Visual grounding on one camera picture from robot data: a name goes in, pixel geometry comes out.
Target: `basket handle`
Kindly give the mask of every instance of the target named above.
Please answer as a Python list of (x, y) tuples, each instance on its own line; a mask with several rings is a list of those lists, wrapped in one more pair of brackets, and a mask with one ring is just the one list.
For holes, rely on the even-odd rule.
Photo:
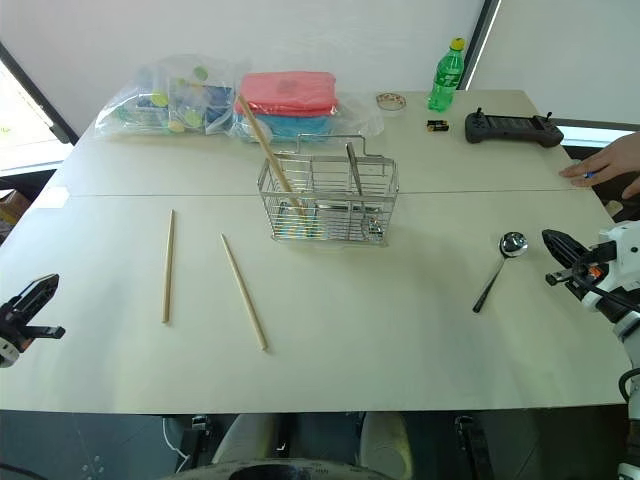
[(355, 138), (362, 140), (362, 154), (365, 157), (382, 157), (383, 155), (376, 155), (372, 153), (367, 153), (367, 139), (362, 135), (322, 135), (318, 133), (299, 133), (296, 138), (296, 151), (294, 153), (300, 153), (301, 150), (301, 140), (303, 137), (314, 137), (314, 138)]

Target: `bottle cap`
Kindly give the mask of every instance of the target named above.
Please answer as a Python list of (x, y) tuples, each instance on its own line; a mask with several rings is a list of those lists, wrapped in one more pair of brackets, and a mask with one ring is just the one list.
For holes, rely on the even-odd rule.
[(454, 38), (451, 40), (451, 49), (452, 50), (462, 50), (464, 48), (464, 38)]

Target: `human hand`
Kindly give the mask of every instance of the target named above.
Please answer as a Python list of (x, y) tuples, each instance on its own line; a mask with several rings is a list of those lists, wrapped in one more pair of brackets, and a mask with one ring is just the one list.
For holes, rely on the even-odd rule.
[[(623, 173), (638, 171), (640, 171), (640, 132), (620, 137), (595, 155), (577, 165), (565, 168), (560, 175), (572, 178), (571, 183), (577, 187), (591, 187)], [(591, 178), (584, 178), (584, 174), (589, 172), (594, 172), (594, 175)], [(640, 193), (640, 177), (624, 189), (622, 198), (631, 198), (637, 193)]]

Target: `black controller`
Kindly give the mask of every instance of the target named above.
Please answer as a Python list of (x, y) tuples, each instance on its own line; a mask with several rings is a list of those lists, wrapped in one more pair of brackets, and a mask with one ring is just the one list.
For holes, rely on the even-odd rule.
[(538, 142), (543, 147), (555, 147), (564, 135), (551, 120), (551, 112), (546, 117), (501, 117), (485, 115), (478, 108), (475, 113), (467, 115), (464, 122), (465, 136), (469, 143), (479, 143), (487, 138), (504, 140), (529, 140)]

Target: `blue cloth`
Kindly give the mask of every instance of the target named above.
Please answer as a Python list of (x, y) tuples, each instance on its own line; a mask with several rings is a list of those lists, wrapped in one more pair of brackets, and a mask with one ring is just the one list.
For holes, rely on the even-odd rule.
[[(280, 115), (256, 115), (271, 129), (274, 141), (293, 141), (299, 133), (328, 135), (331, 132), (331, 117), (284, 117)], [(244, 115), (238, 115), (237, 121), (247, 123)]]

